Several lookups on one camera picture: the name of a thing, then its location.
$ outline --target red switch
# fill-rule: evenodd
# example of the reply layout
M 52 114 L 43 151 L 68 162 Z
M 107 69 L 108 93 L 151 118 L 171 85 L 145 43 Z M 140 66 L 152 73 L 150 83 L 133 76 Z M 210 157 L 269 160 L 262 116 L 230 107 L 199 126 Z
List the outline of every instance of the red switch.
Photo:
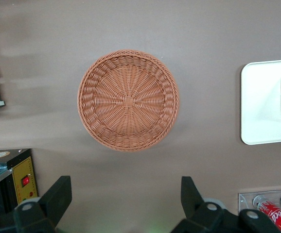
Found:
M 27 184 L 29 184 L 29 177 L 28 177 L 28 176 L 25 176 L 25 177 L 22 179 L 22 187 L 26 186 Z

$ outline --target coca-cola bottle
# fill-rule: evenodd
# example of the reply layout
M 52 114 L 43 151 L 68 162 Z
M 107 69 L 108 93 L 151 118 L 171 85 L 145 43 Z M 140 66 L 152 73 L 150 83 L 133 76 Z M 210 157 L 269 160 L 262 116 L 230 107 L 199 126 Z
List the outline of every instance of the coca-cola bottle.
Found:
M 281 209 L 269 201 L 264 195 L 258 195 L 253 200 L 253 205 L 273 221 L 281 230 Z

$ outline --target round basket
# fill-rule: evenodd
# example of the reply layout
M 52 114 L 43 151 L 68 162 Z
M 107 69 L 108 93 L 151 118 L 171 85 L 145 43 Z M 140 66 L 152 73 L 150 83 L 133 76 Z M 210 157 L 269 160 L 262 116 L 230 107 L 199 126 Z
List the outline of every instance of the round basket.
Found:
M 101 144 L 138 151 L 161 141 L 173 126 L 178 88 L 167 67 L 150 54 L 119 50 L 99 58 L 85 73 L 78 111 Z

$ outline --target coca-cola logo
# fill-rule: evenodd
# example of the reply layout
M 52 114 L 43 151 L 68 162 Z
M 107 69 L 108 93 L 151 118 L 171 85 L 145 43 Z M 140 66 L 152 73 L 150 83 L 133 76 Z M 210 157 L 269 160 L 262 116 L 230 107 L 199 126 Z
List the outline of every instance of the coca-cola logo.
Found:
M 279 217 L 281 217 L 281 210 L 276 210 L 269 215 L 272 221 L 275 223 Z

